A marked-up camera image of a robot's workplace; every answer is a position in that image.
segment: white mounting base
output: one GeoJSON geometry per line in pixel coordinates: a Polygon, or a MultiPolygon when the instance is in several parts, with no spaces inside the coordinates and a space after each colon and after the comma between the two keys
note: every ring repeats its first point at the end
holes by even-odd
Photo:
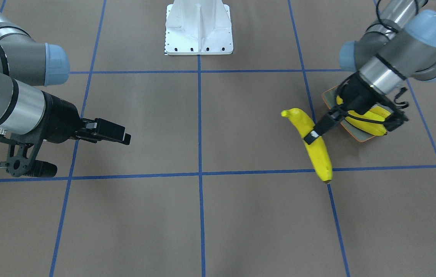
{"type": "Polygon", "coordinates": [[[166,55],[233,52],[230,7],[221,0],[175,0],[167,6],[166,55]]]}

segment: white plastic bracket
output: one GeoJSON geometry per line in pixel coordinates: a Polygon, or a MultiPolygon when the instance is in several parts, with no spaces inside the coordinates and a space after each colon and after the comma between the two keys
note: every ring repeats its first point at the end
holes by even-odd
{"type": "Polygon", "coordinates": [[[221,0],[174,0],[167,6],[166,55],[233,52],[230,7],[221,0]]]}

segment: gray tray with orange edge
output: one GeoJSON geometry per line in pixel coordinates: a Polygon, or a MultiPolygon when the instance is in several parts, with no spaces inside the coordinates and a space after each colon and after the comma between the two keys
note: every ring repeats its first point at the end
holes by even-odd
{"type": "MultiPolygon", "coordinates": [[[[326,106],[329,109],[331,109],[331,107],[336,105],[335,98],[334,98],[336,88],[338,88],[338,86],[335,86],[334,88],[332,88],[332,89],[330,89],[322,94],[322,99],[324,100],[324,103],[326,104],[326,106]]],[[[353,126],[352,124],[348,123],[346,120],[343,120],[341,122],[341,126],[343,126],[343,128],[345,128],[345,130],[353,138],[355,138],[355,140],[357,140],[357,142],[366,142],[367,140],[375,137],[374,135],[366,133],[366,132],[360,130],[359,128],[353,126]]]]}

